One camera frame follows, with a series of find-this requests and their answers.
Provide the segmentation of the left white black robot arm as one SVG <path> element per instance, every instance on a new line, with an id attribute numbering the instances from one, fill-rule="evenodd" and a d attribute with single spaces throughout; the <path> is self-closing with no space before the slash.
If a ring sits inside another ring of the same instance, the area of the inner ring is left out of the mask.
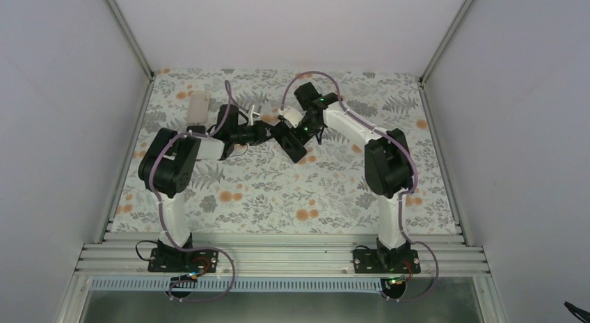
<path id="1" fill-rule="evenodd" d="M 156 198 L 161 234 L 149 258 L 148 270 L 188 271 L 217 258 L 212 249 L 192 251 L 186 221 L 185 190 L 200 160 L 226 160 L 236 145 L 256 146 L 271 139 L 272 125 L 245 114 L 237 105 L 220 107 L 210 128 L 189 121 L 185 133 L 161 128 L 138 167 L 138 177 Z"/>

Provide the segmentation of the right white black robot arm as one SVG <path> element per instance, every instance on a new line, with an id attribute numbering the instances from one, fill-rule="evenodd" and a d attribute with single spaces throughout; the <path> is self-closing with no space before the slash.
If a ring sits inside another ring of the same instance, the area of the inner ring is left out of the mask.
<path id="1" fill-rule="evenodd" d="M 312 83 L 299 86 L 294 96 L 301 111 L 285 109 L 276 141 L 294 162 L 307 154 L 306 143 L 320 139 L 324 129 L 333 129 L 361 145 L 365 182 L 378 197 L 378 237 L 374 255 L 378 266 L 394 272 L 413 257 L 411 244 L 403 235 L 399 220 L 400 193 L 414 187 L 415 169 L 409 159 L 405 134 L 400 129 L 382 131 L 346 107 L 335 93 L 321 95 Z"/>

